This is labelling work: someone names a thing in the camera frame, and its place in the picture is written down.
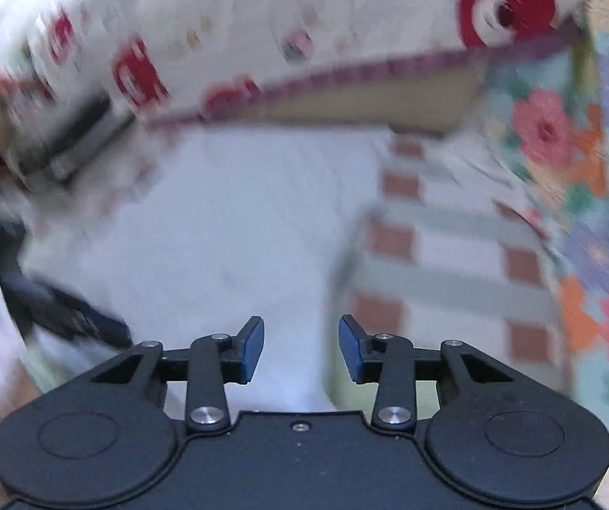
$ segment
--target checkered pattern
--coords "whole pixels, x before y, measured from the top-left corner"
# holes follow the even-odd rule
[[[398,136],[384,211],[367,226],[344,307],[370,332],[436,348],[462,339],[562,389],[560,314],[534,229],[512,209],[461,187]]]

